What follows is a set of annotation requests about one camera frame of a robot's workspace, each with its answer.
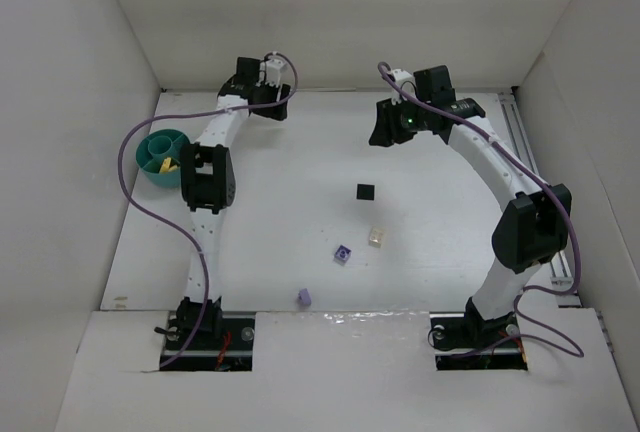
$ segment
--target teal bowl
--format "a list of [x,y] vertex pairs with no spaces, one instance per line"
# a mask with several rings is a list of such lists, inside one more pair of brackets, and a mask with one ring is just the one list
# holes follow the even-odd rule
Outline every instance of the teal bowl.
[[[189,139],[179,130],[163,129],[147,136],[136,149],[136,163],[147,178],[166,189],[180,187],[180,149]],[[160,166],[167,157],[178,164],[178,169],[160,173]]]

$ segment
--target yellow object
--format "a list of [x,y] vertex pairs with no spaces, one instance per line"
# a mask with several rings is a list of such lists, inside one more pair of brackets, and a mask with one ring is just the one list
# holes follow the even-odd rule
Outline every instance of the yellow object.
[[169,172],[173,172],[174,170],[178,170],[178,166],[176,164],[171,164],[171,157],[167,157],[162,161],[162,165],[160,166],[160,174],[167,174]]

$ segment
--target purple block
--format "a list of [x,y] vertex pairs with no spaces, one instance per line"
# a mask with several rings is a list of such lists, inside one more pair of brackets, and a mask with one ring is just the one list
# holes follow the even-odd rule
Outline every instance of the purple block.
[[307,289],[302,289],[298,292],[298,300],[305,307],[309,307],[311,305],[311,294]]
[[338,250],[334,254],[335,259],[341,264],[345,264],[349,257],[351,257],[351,249],[346,248],[344,245],[338,247]]

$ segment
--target white wall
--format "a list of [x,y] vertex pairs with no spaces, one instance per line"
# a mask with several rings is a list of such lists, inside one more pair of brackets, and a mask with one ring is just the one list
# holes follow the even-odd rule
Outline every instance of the white wall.
[[569,0],[120,0],[163,87],[213,89],[278,48],[305,87],[379,87],[379,60],[521,83]]
[[640,0],[572,0],[519,103],[540,169],[565,182],[584,256],[640,417]]
[[157,97],[117,0],[0,0],[2,431],[55,427],[123,218],[119,141]]

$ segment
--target table surface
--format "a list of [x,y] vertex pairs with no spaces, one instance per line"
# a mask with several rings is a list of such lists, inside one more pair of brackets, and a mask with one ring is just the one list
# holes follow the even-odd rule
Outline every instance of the table surface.
[[585,358],[527,341],[528,372],[440,372],[424,312],[259,313],[252,372],[149,374],[167,313],[95,312],[56,432],[637,432],[594,311],[533,313]]
[[[474,93],[496,132],[510,143],[498,96]],[[471,167],[438,138],[419,134],[389,149],[367,143],[384,92],[300,92],[289,118],[252,116],[231,147],[238,192],[222,232],[219,258],[227,311],[293,311],[308,288],[311,310],[461,310],[493,261],[500,210]],[[156,115],[212,110],[215,93],[164,93]],[[192,140],[209,119],[166,120]],[[375,201],[356,200],[357,184]],[[191,228],[178,190],[139,174],[133,196]],[[368,245],[372,227],[383,246]],[[334,262],[340,244],[352,249]],[[190,245],[129,206],[103,310],[172,310],[182,298]],[[548,284],[545,267],[533,281]],[[553,298],[526,298],[553,306]]]

